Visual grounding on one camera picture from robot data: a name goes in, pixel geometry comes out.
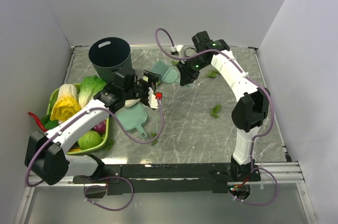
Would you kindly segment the teal hand brush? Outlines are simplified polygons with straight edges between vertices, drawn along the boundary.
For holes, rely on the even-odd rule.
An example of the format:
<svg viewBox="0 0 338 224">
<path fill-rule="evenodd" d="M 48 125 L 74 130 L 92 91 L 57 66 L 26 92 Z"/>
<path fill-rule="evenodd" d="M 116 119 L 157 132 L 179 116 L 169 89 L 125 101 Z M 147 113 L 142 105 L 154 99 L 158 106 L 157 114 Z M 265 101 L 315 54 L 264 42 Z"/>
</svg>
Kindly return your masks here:
<svg viewBox="0 0 338 224">
<path fill-rule="evenodd" d="M 163 61 L 157 61 L 150 72 L 160 75 L 159 83 L 173 84 L 177 79 L 177 72 Z"/>
</svg>

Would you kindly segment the teal dustpan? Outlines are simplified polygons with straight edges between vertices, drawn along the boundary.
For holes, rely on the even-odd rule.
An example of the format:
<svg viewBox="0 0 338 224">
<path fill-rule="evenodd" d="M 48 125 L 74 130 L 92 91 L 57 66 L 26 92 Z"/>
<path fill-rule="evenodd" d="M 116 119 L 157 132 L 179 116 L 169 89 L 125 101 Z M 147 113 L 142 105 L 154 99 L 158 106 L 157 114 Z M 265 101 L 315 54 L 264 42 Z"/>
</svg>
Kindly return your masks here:
<svg viewBox="0 0 338 224">
<path fill-rule="evenodd" d="M 127 132 L 137 130 L 142 138 L 148 136 L 143 128 L 143 125 L 147 122 L 148 115 L 139 102 L 130 108 L 122 108 L 115 115 Z"/>
</svg>

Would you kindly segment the long green napa cabbage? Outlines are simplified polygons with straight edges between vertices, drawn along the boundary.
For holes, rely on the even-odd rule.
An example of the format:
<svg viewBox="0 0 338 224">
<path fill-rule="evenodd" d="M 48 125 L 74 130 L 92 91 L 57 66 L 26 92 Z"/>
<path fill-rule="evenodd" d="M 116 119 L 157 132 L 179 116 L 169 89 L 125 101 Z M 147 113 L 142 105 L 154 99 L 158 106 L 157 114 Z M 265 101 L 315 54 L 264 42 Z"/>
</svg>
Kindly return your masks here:
<svg viewBox="0 0 338 224">
<path fill-rule="evenodd" d="M 131 99 L 131 100 L 126 100 L 125 101 L 125 107 L 126 108 L 130 108 L 132 107 L 133 105 L 137 104 L 138 102 L 140 101 L 140 99 Z"/>
</svg>

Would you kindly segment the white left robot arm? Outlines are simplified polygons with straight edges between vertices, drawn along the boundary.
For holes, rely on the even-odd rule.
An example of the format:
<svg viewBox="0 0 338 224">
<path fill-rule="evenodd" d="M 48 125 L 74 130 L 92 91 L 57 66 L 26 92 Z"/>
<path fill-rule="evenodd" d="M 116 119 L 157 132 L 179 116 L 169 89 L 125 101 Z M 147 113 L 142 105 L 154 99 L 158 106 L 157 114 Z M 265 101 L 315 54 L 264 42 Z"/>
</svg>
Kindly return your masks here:
<svg viewBox="0 0 338 224">
<path fill-rule="evenodd" d="M 162 94 L 155 91 L 159 78 L 159 74 L 147 70 L 140 79 L 134 69 L 118 70 L 113 80 L 66 122 L 30 135 L 24 162 L 27 173 L 35 173 L 48 185 L 65 176 L 86 176 L 93 183 L 100 182 L 105 174 L 104 162 L 93 155 L 68 155 L 68 150 L 94 126 L 115 117 L 128 100 L 140 100 L 151 109 L 160 109 Z"/>
</svg>

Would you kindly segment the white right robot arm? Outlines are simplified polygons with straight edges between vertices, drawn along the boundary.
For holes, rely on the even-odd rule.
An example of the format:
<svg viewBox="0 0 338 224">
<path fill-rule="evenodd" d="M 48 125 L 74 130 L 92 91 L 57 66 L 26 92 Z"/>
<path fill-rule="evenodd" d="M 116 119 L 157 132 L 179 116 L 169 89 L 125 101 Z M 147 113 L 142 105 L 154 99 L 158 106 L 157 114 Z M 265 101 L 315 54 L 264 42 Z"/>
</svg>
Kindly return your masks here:
<svg viewBox="0 0 338 224">
<path fill-rule="evenodd" d="M 258 134 L 268 115 L 268 91 L 260 89 L 247 78 L 248 74 L 236 61 L 223 39 L 214 41 L 207 31 L 202 31 L 194 35 L 192 41 L 199 53 L 198 57 L 188 57 L 182 45 L 171 47 L 171 54 L 181 58 L 177 64 L 181 76 L 180 85 L 193 83 L 199 77 L 200 70 L 209 65 L 229 85 L 236 98 L 231 118 L 237 128 L 236 146 L 231 157 L 234 165 L 230 173 L 235 180 L 242 181 L 249 175 L 250 163 L 254 160 L 254 136 Z"/>
</svg>

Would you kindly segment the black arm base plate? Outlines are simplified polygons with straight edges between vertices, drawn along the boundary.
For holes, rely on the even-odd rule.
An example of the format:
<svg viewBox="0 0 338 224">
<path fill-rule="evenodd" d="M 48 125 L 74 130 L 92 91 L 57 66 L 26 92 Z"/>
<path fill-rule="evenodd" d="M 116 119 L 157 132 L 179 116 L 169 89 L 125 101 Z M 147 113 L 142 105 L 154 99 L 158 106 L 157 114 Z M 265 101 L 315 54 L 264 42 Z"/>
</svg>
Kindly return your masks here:
<svg viewBox="0 0 338 224">
<path fill-rule="evenodd" d="M 126 178 L 135 193 L 201 192 L 228 193 L 228 186 L 261 180 L 258 171 L 250 172 L 250 165 L 239 167 L 233 163 L 180 163 L 180 164 L 109 164 L 103 180 L 76 176 L 74 184 L 105 185 L 108 195 L 130 193 Z"/>
</svg>

